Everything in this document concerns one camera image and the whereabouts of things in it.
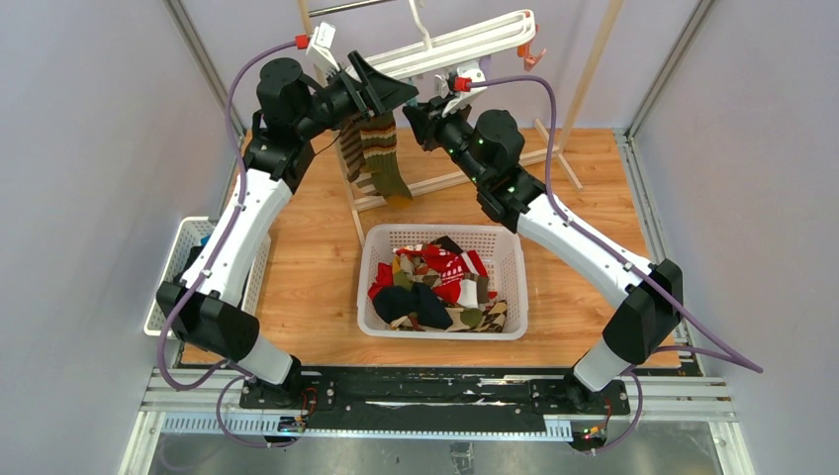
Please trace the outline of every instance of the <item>brown sock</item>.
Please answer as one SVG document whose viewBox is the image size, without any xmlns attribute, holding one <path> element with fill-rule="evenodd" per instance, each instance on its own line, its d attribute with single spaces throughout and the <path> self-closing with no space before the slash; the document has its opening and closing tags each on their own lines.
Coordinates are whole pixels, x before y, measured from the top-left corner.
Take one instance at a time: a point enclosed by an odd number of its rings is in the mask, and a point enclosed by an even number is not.
<svg viewBox="0 0 839 475">
<path fill-rule="evenodd" d="M 361 171 L 370 174 L 370 183 L 389 205 L 397 208 L 407 207 L 414 197 L 399 173 L 396 159 L 396 120 L 393 113 L 370 119 L 360 125 L 360 131 L 366 162 Z M 358 184 L 363 188 L 367 183 L 360 181 Z"/>
</svg>

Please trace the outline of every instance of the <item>patterned sock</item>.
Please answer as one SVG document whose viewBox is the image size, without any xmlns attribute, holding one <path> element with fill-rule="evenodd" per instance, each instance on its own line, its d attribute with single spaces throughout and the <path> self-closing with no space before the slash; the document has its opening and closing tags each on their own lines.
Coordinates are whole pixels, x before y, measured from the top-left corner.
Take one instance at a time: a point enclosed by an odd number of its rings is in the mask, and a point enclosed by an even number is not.
<svg viewBox="0 0 839 475">
<path fill-rule="evenodd" d="M 397 208 L 407 207 L 414 197 L 399 173 L 396 159 L 396 120 L 393 113 L 371 118 L 360 125 L 360 131 L 366 163 L 361 171 L 370 174 L 373 187 L 389 205 Z"/>
<path fill-rule="evenodd" d="M 358 129 L 354 119 L 350 118 L 341 123 L 340 139 L 338 140 L 341 157 L 346 163 L 346 179 L 350 183 L 356 183 L 361 179 L 361 167 L 364 166 L 361 130 Z"/>
</svg>

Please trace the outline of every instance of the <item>white plastic basket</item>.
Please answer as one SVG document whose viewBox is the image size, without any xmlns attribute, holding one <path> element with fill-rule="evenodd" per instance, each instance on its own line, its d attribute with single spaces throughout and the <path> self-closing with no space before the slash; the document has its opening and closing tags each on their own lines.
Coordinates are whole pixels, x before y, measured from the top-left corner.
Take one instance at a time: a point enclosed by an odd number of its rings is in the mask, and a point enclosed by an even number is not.
<svg viewBox="0 0 839 475">
<path fill-rule="evenodd" d="M 393 260 L 394 247 L 430 242 L 449 236 L 464 250 L 475 249 L 490 277 L 490 290 L 507 301 L 504 330 L 500 333 L 395 332 L 373 308 L 367 291 L 376 280 L 380 262 Z M 518 236 L 495 226 L 462 225 L 379 225 L 367 233 L 358 279 L 358 326 L 371 336 L 393 338 L 510 340 L 527 331 L 527 282 L 524 254 Z"/>
<path fill-rule="evenodd" d="M 199 245 L 201 238 L 209 236 L 215 228 L 216 224 L 206 216 L 184 218 L 178 228 L 175 243 L 169 250 L 166 269 L 160 277 L 160 282 L 171 280 L 176 273 L 180 272 L 189 258 L 189 249 Z M 270 247 L 271 237 L 265 235 L 262 244 L 259 245 L 259 250 L 256 252 L 256 258 L 253 259 L 253 265 L 250 266 L 250 273 L 247 275 L 241 309 L 251 315 L 256 315 L 256 301 L 259 299 L 259 290 L 262 288 L 262 276 L 265 274 L 265 263 L 268 261 L 268 249 Z M 157 302 L 152 299 L 148 315 L 145 317 L 143 332 L 151 336 L 160 336 L 160 329 L 163 328 L 165 321 L 163 312 L 157 306 Z M 174 337 L 172 331 L 169 331 L 168 336 L 170 338 Z"/>
</svg>

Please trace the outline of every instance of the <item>metal rod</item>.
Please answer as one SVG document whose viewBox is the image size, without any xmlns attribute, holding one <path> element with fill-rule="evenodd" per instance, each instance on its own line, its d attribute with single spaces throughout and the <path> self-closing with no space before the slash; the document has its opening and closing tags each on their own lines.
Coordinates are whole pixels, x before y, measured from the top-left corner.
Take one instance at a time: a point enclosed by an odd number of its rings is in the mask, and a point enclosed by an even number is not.
<svg viewBox="0 0 839 475">
<path fill-rule="evenodd" d="M 635 112 L 635 116 L 632 117 L 632 122 L 629 123 L 629 128 L 626 131 L 626 136 L 628 138 L 632 139 L 638 135 L 638 131 L 641 130 L 641 126 L 643 126 L 644 122 L 647 120 L 647 116 L 649 115 L 650 110 L 652 110 L 653 105 L 655 105 L 658 100 L 661 91 L 670 80 L 670 76 L 673 75 L 673 71 L 675 71 L 676 67 L 679 66 L 679 63 L 682 62 L 685 52 L 694 41 L 699 28 L 707 18 L 710 8 L 715 3 L 716 0 L 699 0 L 697 2 L 697 6 L 692 11 L 691 17 L 688 18 L 688 21 L 685 23 L 685 27 L 679 34 L 679 38 L 674 43 L 673 49 L 670 50 L 670 54 L 668 54 L 667 59 L 661 66 L 658 75 L 653 80 L 649 91 L 647 91 L 647 95 L 644 96 L 644 100 L 641 101 L 641 105 Z"/>
<path fill-rule="evenodd" d="M 334 7 L 320 8 L 309 12 L 309 18 L 320 17 L 330 13 L 344 12 L 346 10 L 355 10 L 356 8 L 369 7 L 379 3 L 393 2 L 394 0 L 361 0 L 360 2 L 344 3 L 343 5 L 335 5 Z"/>
</svg>

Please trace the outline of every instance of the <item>cable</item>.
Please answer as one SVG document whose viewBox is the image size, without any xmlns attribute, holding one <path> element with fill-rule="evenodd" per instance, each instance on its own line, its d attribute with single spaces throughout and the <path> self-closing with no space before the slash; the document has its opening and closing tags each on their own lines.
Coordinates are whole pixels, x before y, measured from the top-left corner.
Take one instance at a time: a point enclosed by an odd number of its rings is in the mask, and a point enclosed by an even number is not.
<svg viewBox="0 0 839 475">
<path fill-rule="evenodd" d="M 329 143 L 329 145 L 327 145 L 327 146 L 325 146 L 325 147 L 321 148 L 320 150 L 318 150 L 318 153 L 315 153 L 315 154 L 312 156 L 312 160 L 314 160 L 316 156 L 320 155 L 321 153 L 323 153 L 324 151 L 326 151 L 326 150 L 327 150 L 328 148 L 330 148 L 331 146 L 335 145 L 335 143 L 336 143 L 336 142 L 338 142 L 338 139 L 340 139 L 340 136 L 343 134 L 343 131 L 344 131 L 344 129 L 341 129 L 341 130 L 340 130 L 340 132 L 338 133 L 338 135 L 337 135 L 337 136 L 335 136 L 335 138 L 334 138 L 334 139 L 332 139 L 332 142 L 330 142 L 330 143 Z"/>
<path fill-rule="evenodd" d="M 163 467 L 164 467 L 166 470 L 169 470 L 170 472 L 176 472 L 176 473 L 179 473 L 179 472 L 189 472 L 189 471 L 195 470 L 195 469 L 196 469 L 196 468 L 198 468 L 200 465 L 203 465 L 203 464 L 204 464 L 204 463 L 206 463 L 208 460 L 210 460 L 211 458 L 213 458 L 213 457 L 214 457 L 217 453 L 219 453 L 219 451 L 222 449 L 222 447 L 224 447 L 224 446 L 225 446 L 223 442 L 222 442 L 222 443 L 219 443 L 219 444 L 216 446 L 216 448 L 214 448 L 214 449 L 213 449 L 213 450 L 211 450 L 209 453 L 207 453 L 206 455 L 204 455 L 203 457 L 201 457 L 201 458 L 200 458 L 197 462 L 194 462 L 194 463 L 192 463 L 191 465 L 178 466 L 178 465 L 173 465 L 173 464 L 172 464 L 171 462 L 169 462 L 169 460 L 166 458 L 166 449 L 167 449 L 167 448 L 169 448 L 171 445 L 173 445 L 173 444 L 174 444 L 174 442 L 172 442 L 172 443 L 166 443 L 166 441 L 169 439 L 169 437 L 170 437 L 170 436 L 171 436 L 171 434 L 170 434 L 170 433 L 165 433 L 165 434 L 162 436 L 162 438 L 160 439 L 160 447 L 156 450 L 156 456 L 155 456 L 155 458 L 157 458 L 157 461 L 159 461 L 159 462 L 160 462 L 160 465 L 163 465 Z"/>
<path fill-rule="evenodd" d="M 169 384 L 172 388 L 177 391 L 189 391 L 191 389 L 195 389 L 201 386 L 205 381 L 207 381 L 210 376 L 213 375 L 218 369 L 222 368 L 225 363 L 220 361 L 219 363 L 214 364 L 207 370 L 203 376 L 198 378 L 196 381 L 183 384 L 175 380 L 172 375 L 169 373 L 169 369 L 166 367 L 166 339 L 169 335 L 169 331 L 172 329 L 172 324 L 175 322 L 177 316 L 181 313 L 186 303 L 189 302 L 189 299 L 195 295 L 195 292 L 201 287 L 201 284 L 204 283 L 206 279 L 206 275 L 204 271 L 210 270 L 213 264 L 216 262 L 216 258 L 219 256 L 219 253 L 222 251 L 222 247 L 224 247 L 225 242 L 227 242 L 228 237 L 231 235 L 233 231 L 233 226 L 238 219 L 238 215 L 241 213 L 241 209 L 244 206 L 244 198 L 247 193 L 247 170 L 244 167 L 244 158 L 241 156 L 241 151 L 239 149 L 238 139 L 236 138 L 235 131 L 233 130 L 233 95 L 235 94 L 236 88 L 238 87 L 239 82 L 244 77 L 244 74 L 251 69 L 255 64 L 257 64 L 260 60 L 264 59 L 271 54 L 276 52 L 282 51 L 283 49 L 287 49 L 293 47 L 295 42 L 288 42 L 286 44 L 273 47 L 267 49 L 257 56 L 255 56 L 252 60 L 248 61 L 236 74 L 233 82 L 231 83 L 230 91 L 228 92 L 228 100 L 225 103 L 225 126 L 228 131 L 228 139 L 231 142 L 231 146 L 233 147 L 235 153 L 235 160 L 236 160 L 236 169 L 238 170 L 238 204 L 239 206 L 233 208 L 233 213 L 231 214 L 231 219 L 228 221 L 228 224 L 222 230 L 222 234 L 219 237 L 219 243 L 216 247 L 210 252 L 210 255 L 207 256 L 207 261 L 204 264 L 204 268 L 202 272 L 198 274 L 198 278 L 195 279 L 195 282 L 191 286 L 186 289 L 186 293 L 183 297 L 175 303 L 174 308 L 172 311 L 169 312 L 169 316 L 166 318 L 166 321 L 163 323 L 163 327 L 160 329 L 160 337 L 157 339 L 157 368 L 160 370 L 160 376 L 163 378 L 166 383 Z"/>
<path fill-rule="evenodd" d="M 634 366 L 626 371 L 623 372 L 624 376 L 629 376 L 635 381 L 635 387 L 638 388 L 638 407 L 635 408 L 635 416 L 632 418 L 632 422 L 629 423 L 629 427 L 615 440 L 607 443 L 601 448 L 597 450 L 592 449 L 592 456 L 596 456 L 598 453 L 605 452 L 607 450 L 612 450 L 616 445 L 626 440 L 627 437 L 635 430 L 635 427 L 638 426 L 638 421 L 641 420 L 641 413 L 644 411 L 644 391 L 641 389 L 641 380 L 638 379 L 638 376 L 632 372 L 632 369 L 635 369 Z"/>
<path fill-rule="evenodd" d="M 714 358 L 721 359 L 723 361 L 727 361 L 738 366 L 742 366 L 746 369 L 750 369 L 756 373 L 763 373 L 763 368 L 741 354 L 739 351 L 728 345 L 725 341 L 722 340 L 719 336 L 714 334 L 710 329 L 704 326 L 696 317 L 694 317 L 688 309 L 682 305 L 681 302 L 676 300 L 673 295 L 670 294 L 667 290 L 665 290 L 658 282 L 652 279 L 649 275 L 644 273 L 643 270 L 638 269 L 637 266 L 629 262 L 620 252 L 613 249 L 611 246 L 606 244 L 602 239 L 600 239 L 595 234 L 591 233 L 589 230 L 583 228 L 579 223 L 574 220 L 569 220 L 568 214 L 566 214 L 562 207 L 559 206 L 559 203 L 556 202 L 556 197 L 553 193 L 553 189 L 551 186 L 551 155 L 553 154 L 553 142 L 554 138 L 556 137 L 556 96 L 554 95 L 553 88 L 551 87 L 550 83 L 546 81 L 544 78 L 539 76 L 533 75 L 520 75 L 520 76 L 509 76 L 503 77 L 499 79 L 490 79 L 483 82 L 472 82 L 470 85 L 471 87 L 486 87 L 486 86 L 495 86 L 499 84 L 508 84 L 512 82 L 537 82 L 545 88 L 545 91 L 548 93 L 548 99 L 550 100 L 550 111 L 551 111 L 551 127 L 550 127 L 550 134 L 548 135 L 548 144 L 547 144 L 547 152 L 545 157 L 545 188 L 546 194 L 548 196 L 548 201 L 550 202 L 551 208 L 553 208 L 556 215 L 568 223 L 568 225 L 576 230 L 581 235 L 588 238 L 590 241 L 597 244 L 600 248 L 602 248 L 606 253 L 614 257 L 615 260 L 621 263 L 621 265 L 628 266 L 628 268 L 632 271 L 633 274 L 638 276 L 641 280 L 646 282 L 653 290 L 655 290 L 659 295 L 661 295 L 670 305 L 672 305 L 680 315 L 682 315 L 685 320 L 691 323 L 700 333 L 705 335 L 711 342 L 719 346 L 725 353 L 719 353 L 716 351 L 712 351 L 709 349 L 703 348 L 696 348 L 692 346 L 662 346 L 657 348 L 654 353 L 663 352 L 663 351 L 688 351 L 691 353 L 696 354 L 704 354 L 707 356 L 711 356 Z M 635 410 L 635 416 L 632 418 L 632 422 L 629 424 L 629 427 L 626 429 L 624 433 L 620 435 L 617 439 L 612 441 L 611 443 L 603 446 L 600 450 L 592 450 L 592 455 L 596 455 L 597 452 L 603 452 L 604 450 L 611 450 L 613 447 L 624 441 L 638 426 L 638 421 L 641 419 L 641 412 L 643 411 L 644 407 L 644 394 L 641 389 L 641 381 L 638 379 L 638 376 L 635 375 L 632 370 L 634 366 L 631 366 L 623 372 L 624 376 L 630 376 L 635 381 L 635 386 L 638 388 L 638 407 Z"/>
<path fill-rule="evenodd" d="M 222 418 L 222 400 L 225 398 L 225 394 L 231 388 L 232 385 L 235 383 L 242 381 L 245 379 L 245 376 L 236 376 L 234 379 L 229 382 L 224 389 L 222 389 L 222 394 L 219 395 L 219 400 L 216 402 L 216 421 L 219 423 L 219 428 L 225 435 L 230 438 L 232 441 L 238 443 L 239 445 L 243 445 L 245 447 L 251 448 L 282 448 L 288 447 L 289 445 L 296 442 L 298 439 L 291 440 L 289 442 L 251 442 L 249 440 L 245 440 L 238 435 L 231 432 L 227 426 L 225 426 L 225 420 Z M 299 434 L 289 434 L 290 437 L 299 437 Z"/>
<path fill-rule="evenodd" d="M 541 84 L 548 93 L 548 98 L 550 100 L 550 110 L 551 110 L 551 127 L 550 127 L 550 134 L 548 135 L 548 148 L 545 158 L 545 187 L 547 189 L 547 196 L 548 201 L 551 204 L 551 208 L 553 208 L 554 212 L 557 216 L 560 217 L 563 221 L 568 223 L 568 225 L 576 230 L 581 235 L 588 238 L 590 241 L 597 244 L 600 248 L 606 251 L 609 255 L 614 257 L 615 260 L 620 262 L 621 265 L 629 266 L 629 269 L 646 282 L 650 287 L 653 288 L 659 295 L 661 295 L 670 305 L 672 305 L 679 314 L 681 314 L 685 320 L 691 323 L 700 333 L 705 335 L 711 342 L 719 346 L 723 351 L 728 353 L 731 357 L 732 362 L 736 362 L 739 366 L 742 366 L 747 369 L 751 369 L 756 373 L 763 373 L 763 368 L 747 358 L 746 356 L 742 355 L 739 351 L 729 346 L 725 341 L 723 341 L 719 336 L 714 334 L 711 330 L 709 330 L 706 326 L 704 326 L 696 317 L 694 317 L 688 309 L 685 308 L 676 298 L 674 298 L 670 292 L 665 290 L 661 285 L 658 284 L 655 280 L 652 279 L 649 275 L 644 273 L 643 270 L 638 269 L 637 266 L 629 262 L 623 255 L 620 254 L 617 250 L 613 249 L 610 245 L 606 244 L 602 239 L 598 236 L 590 232 L 589 230 L 585 229 L 579 223 L 574 220 L 569 220 L 568 214 L 566 214 L 562 207 L 556 202 L 556 197 L 554 196 L 553 189 L 551 186 L 551 155 L 553 154 L 553 141 L 554 137 L 556 136 L 556 96 L 553 93 L 553 88 L 551 87 L 550 83 L 546 81 L 544 78 L 539 76 L 532 76 L 532 75 L 521 75 L 521 76 L 509 76 L 509 77 L 502 77 L 499 79 L 490 79 L 483 82 L 472 82 L 470 84 L 471 87 L 486 87 L 486 86 L 495 86 L 499 84 L 507 84 L 511 82 L 522 82 L 522 81 L 529 81 L 529 82 L 537 82 Z"/>
<path fill-rule="evenodd" d="M 659 346 L 658 348 L 655 349 L 655 351 L 653 351 L 653 353 L 663 353 L 665 351 L 686 351 L 688 353 L 693 353 L 693 354 L 704 354 L 705 356 L 710 356 L 712 358 L 721 359 L 723 361 L 727 361 L 729 363 L 736 364 L 736 365 L 742 366 L 744 368 L 746 367 L 746 366 L 743 366 L 740 361 L 737 361 L 735 358 L 733 358 L 733 357 L 731 357 L 727 354 L 723 354 L 723 353 L 713 351 L 713 350 L 710 350 L 710 349 L 697 348 L 695 346 L 674 346 L 674 345 L 672 345 L 672 346 Z M 635 416 L 632 418 L 632 422 L 629 423 L 629 427 L 626 428 L 626 430 L 620 435 L 620 437 L 618 437 L 614 441 L 608 443 L 607 445 L 604 445 L 603 447 L 598 449 L 596 452 L 593 452 L 593 456 L 597 452 L 603 452 L 604 450 L 611 449 L 612 447 L 618 445 L 622 440 L 624 440 L 626 438 L 626 436 L 630 432 L 635 430 L 635 428 L 638 426 L 638 422 L 641 420 L 641 411 L 643 410 L 643 407 L 644 407 L 644 393 L 641 390 L 641 380 L 639 380 L 638 376 L 635 375 L 635 373 L 633 372 L 634 369 L 635 369 L 635 366 L 632 366 L 632 367 L 628 368 L 626 371 L 623 372 L 623 376 L 630 376 L 635 381 L 635 387 L 638 388 L 638 408 L 635 410 Z"/>
</svg>

